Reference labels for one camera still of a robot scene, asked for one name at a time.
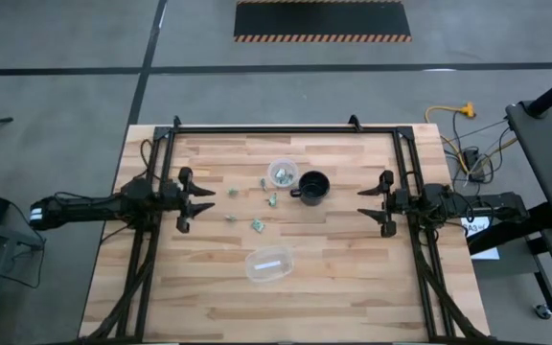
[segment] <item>white label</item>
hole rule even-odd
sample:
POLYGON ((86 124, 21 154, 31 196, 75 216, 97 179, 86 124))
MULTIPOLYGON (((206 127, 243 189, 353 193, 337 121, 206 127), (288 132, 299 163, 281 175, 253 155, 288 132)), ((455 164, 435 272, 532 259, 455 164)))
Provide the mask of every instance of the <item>white label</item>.
MULTIPOLYGON (((461 218, 461 225, 468 229, 468 237, 486 230, 489 227, 489 217, 474 217, 473 222, 461 218)), ((487 249, 471 256, 473 260, 499 260, 497 248, 487 249)))
POLYGON ((277 266, 277 265, 280 265, 280 261, 271 262, 271 263, 267 263, 267 264, 255 264, 255 269, 264 269, 264 268, 273 267, 273 266, 277 266))

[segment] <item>paper sheet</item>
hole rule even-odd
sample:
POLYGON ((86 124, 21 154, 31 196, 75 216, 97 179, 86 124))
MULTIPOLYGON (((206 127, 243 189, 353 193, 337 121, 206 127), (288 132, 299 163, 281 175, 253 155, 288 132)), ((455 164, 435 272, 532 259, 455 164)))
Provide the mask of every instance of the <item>paper sheet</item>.
MULTIPOLYGON (((468 237, 479 233, 489 227, 488 217, 475 217, 473 222, 469 222, 465 218, 461 218, 461 225, 468 229, 468 237)), ((476 253, 471 256, 473 260, 499 260, 497 248, 487 249, 483 252, 476 253)))

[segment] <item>wheel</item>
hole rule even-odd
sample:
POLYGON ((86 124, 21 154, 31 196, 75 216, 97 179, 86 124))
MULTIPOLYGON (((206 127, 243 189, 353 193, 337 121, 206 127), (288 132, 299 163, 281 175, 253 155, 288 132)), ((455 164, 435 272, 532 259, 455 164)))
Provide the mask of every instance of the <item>wheel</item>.
POLYGON ((542 320, 548 320, 551 318, 551 310, 546 305, 537 305, 534 307, 536 315, 542 320))

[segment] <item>gray concrete floor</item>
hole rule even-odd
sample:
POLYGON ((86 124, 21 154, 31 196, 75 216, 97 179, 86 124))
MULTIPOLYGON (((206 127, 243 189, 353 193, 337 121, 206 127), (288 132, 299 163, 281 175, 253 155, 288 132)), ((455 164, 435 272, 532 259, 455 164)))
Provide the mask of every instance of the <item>gray concrete floor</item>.
MULTIPOLYGON (((140 66, 156 0, 0 0, 0 68, 140 66)), ((409 46, 237 45, 234 1, 171 0, 154 65, 552 61, 552 0, 404 0, 409 46)), ((117 167, 136 76, 0 77, 0 196, 27 210, 56 191, 107 194, 117 167)), ((152 76, 140 124, 417 123, 426 107, 474 102, 460 134, 504 117, 504 107, 552 85, 552 70, 152 76)), ((432 119, 452 136, 451 115, 432 119)), ((505 125, 464 140, 489 146, 505 125)), ((484 193, 515 191, 544 201, 519 146, 484 193)), ((28 231, 12 216, 10 224, 28 231)), ((63 341, 78 333, 101 225, 45 233, 39 289, 9 283, 0 299, 0 344, 63 341)), ((34 279, 38 258, 14 276, 34 279)), ((542 258, 552 277, 552 264, 542 258)), ((552 318, 539 320, 532 275, 478 276, 492 335, 552 344, 552 318)))

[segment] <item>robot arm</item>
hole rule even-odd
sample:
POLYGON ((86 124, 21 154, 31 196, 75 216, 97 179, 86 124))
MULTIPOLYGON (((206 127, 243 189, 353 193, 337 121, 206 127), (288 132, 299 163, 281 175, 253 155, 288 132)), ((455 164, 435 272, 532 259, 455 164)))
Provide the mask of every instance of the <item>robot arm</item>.
POLYGON ((137 228, 148 221, 149 216, 162 211, 180 211, 176 228, 189 232, 188 219, 215 204, 193 204, 189 195, 212 196, 215 193, 201 189, 193 183, 193 171, 182 168, 178 183, 168 180, 160 192, 153 192, 144 177, 136 177, 121 188, 119 193, 107 197, 45 197, 31 206, 29 224, 35 230, 58 228, 68 222, 94 220, 122 220, 130 228, 137 228))
POLYGON ((491 217, 500 220, 523 221, 529 217, 523 200, 512 192, 500 195, 463 196, 441 184, 425 184, 421 195, 410 196, 406 189, 398 189, 391 193, 393 172, 385 171, 380 175, 377 188, 359 192, 362 196, 378 196, 383 194, 385 201, 382 211, 358 209, 358 211, 377 221, 383 237, 396 234, 393 214, 418 216, 423 227, 438 228, 448 219, 491 217))

